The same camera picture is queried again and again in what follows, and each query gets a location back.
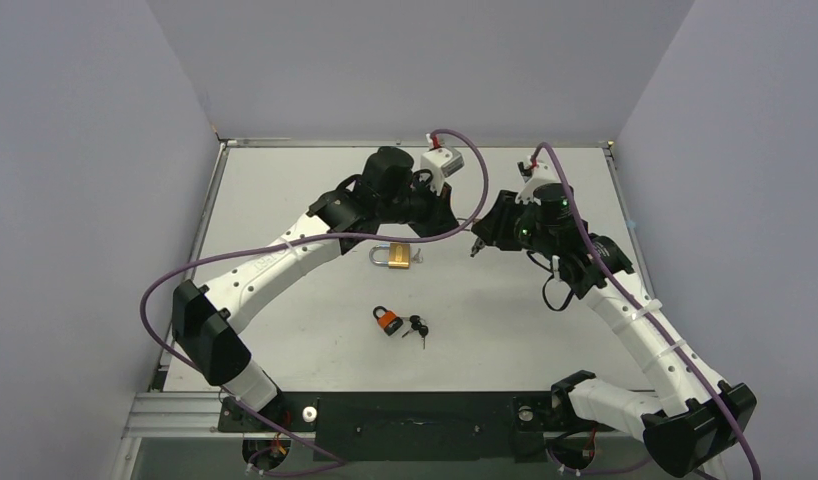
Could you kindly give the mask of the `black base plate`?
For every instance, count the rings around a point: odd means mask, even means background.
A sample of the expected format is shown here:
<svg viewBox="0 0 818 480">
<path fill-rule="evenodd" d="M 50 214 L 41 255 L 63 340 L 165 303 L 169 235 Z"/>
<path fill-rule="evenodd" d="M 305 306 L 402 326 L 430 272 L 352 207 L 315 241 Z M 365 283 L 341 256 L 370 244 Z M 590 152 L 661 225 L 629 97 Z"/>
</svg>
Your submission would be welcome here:
<svg viewBox="0 0 818 480">
<path fill-rule="evenodd" d="M 593 422 L 560 413 L 548 391 L 288 392 L 272 420 L 308 438 L 316 462 L 543 460 L 552 439 Z"/>
</svg>

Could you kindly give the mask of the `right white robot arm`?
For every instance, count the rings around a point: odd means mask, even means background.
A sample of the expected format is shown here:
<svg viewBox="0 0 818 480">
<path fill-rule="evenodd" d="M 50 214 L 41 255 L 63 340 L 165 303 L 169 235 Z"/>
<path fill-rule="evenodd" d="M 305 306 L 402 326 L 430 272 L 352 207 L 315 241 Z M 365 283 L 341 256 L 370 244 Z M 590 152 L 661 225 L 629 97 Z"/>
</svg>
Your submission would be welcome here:
<svg viewBox="0 0 818 480">
<path fill-rule="evenodd" d="M 557 424 L 592 421 L 624 432 L 677 478 L 738 443 L 757 405 L 753 392 L 702 361 L 669 325 L 620 247 L 576 221 L 561 184 L 542 185 L 530 196 L 501 191 L 471 231 L 478 247 L 547 259 L 554 278 L 605 322 L 654 391 L 647 396 L 578 371 L 551 388 L 549 413 Z"/>
</svg>

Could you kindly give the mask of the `silver key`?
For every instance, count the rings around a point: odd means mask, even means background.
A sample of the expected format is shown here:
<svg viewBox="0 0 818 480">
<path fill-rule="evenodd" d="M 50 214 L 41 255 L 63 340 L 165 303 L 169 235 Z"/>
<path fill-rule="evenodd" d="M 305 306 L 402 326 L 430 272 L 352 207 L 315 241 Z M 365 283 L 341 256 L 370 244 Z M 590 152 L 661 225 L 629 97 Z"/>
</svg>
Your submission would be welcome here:
<svg viewBox="0 0 818 480">
<path fill-rule="evenodd" d="M 420 248 L 416 249 L 411 257 L 411 262 L 414 264 L 420 264 L 424 261 L 422 250 Z"/>
</svg>

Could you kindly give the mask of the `brass padlock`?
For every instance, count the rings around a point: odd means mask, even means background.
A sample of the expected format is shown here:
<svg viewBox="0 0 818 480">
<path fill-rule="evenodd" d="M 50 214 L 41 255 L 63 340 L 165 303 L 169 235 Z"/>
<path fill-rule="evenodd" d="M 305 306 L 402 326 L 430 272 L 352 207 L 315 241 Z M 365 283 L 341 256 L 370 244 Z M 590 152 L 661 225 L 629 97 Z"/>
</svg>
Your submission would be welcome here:
<svg viewBox="0 0 818 480">
<path fill-rule="evenodd" d="M 407 243 L 380 244 L 369 250 L 368 258 L 377 267 L 408 269 L 412 263 L 412 250 Z"/>
</svg>

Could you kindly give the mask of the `orange black padlock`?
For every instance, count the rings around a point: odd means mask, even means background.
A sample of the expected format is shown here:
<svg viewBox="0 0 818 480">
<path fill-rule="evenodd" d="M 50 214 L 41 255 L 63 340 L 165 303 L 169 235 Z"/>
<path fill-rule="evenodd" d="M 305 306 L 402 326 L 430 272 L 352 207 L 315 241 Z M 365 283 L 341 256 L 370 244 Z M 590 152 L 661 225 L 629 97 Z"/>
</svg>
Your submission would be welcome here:
<svg viewBox="0 0 818 480">
<path fill-rule="evenodd" d="M 394 335 L 403 327 L 403 318 L 384 306 L 376 306 L 372 311 L 372 315 L 377 325 L 387 336 Z"/>
</svg>

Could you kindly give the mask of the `small padlock with keys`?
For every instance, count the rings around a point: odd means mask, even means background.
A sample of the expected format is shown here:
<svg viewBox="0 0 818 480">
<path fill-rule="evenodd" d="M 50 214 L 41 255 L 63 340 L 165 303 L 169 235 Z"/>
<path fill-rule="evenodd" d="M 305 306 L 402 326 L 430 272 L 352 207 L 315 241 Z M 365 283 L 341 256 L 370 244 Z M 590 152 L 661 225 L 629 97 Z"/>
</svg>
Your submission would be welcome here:
<svg viewBox="0 0 818 480">
<path fill-rule="evenodd" d="M 471 228 L 478 222 L 477 219 L 469 219 L 467 217 L 457 217 L 456 218 L 458 225 L 464 225 L 464 231 L 469 232 Z"/>
</svg>

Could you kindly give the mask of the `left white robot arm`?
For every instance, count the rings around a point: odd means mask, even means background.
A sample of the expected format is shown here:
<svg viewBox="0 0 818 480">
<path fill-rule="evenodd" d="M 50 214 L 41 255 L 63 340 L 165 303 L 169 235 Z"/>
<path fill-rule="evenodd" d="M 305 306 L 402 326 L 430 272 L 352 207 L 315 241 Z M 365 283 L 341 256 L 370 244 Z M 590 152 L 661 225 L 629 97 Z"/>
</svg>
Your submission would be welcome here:
<svg viewBox="0 0 818 480">
<path fill-rule="evenodd" d="M 276 427 L 283 395 L 253 359 L 240 333 L 273 299 L 322 264 L 346 254 L 364 234 L 384 224 L 407 224 L 421 238 L 458 225 L 446 178 L 464 165 L 460 153 L 438 147 L 418 161 L 383 146 L 354 174 L 322 194 L 277 240 L 275 252 L 257 256 L 198 286 L 173 293 L 176 343 L 212 386 L 222 386 L 244 406 L 257 429 Z"/>
</svg>

